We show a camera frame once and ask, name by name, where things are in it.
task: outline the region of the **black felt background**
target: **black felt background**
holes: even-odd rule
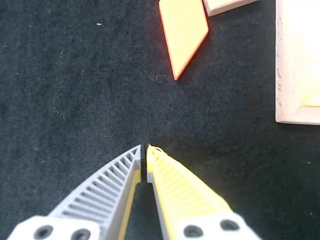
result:
[[[274,119],[274,1],[208,24],[175,82],[156,0],[0,0],[0,239],[141,142],[263,239],[319,239],[320,128]],[[147,184],[126,239],[161,239]]]

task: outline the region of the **wooden block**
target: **wooden block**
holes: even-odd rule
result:
[[[275,119],[320,125],[320,1],[276,1]]]
[[[247,5],[258,0],[203,0],[206,13],[209,17]]]

